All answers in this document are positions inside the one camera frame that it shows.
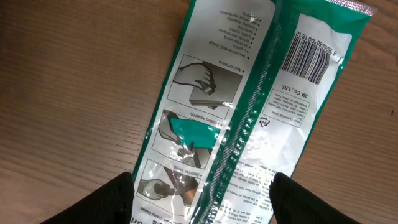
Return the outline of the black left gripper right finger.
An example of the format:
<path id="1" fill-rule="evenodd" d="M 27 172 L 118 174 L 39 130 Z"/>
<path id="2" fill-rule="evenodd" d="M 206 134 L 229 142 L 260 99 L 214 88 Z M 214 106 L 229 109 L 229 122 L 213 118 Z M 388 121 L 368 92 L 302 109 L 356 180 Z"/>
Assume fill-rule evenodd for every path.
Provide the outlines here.
<path id="1" fill-rule="evenodd" d="M 280 172 L 269 196 L 278 224 L 359 224 Z"/>

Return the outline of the green white 3M package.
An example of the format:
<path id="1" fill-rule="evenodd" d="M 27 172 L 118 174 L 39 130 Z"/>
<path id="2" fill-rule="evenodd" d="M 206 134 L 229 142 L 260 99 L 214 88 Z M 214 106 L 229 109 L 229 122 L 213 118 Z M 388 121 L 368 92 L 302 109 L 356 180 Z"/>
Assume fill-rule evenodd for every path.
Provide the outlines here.
<path id="1" fill-rule="evenodd" d="M 270 223 L 375 8 L 195 0 L 133 171 L 132 223 Z"/>

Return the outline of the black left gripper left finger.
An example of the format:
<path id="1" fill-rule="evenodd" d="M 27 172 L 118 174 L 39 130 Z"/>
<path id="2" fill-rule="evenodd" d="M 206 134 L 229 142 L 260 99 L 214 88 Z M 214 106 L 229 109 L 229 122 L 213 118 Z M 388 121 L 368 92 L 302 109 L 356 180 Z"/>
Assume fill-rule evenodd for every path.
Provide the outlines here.
<path id="1" fill-rule="evenodd" d="M 42 224 L 129 224 L 133 198 L 132 174 L 123 172 Z"/>

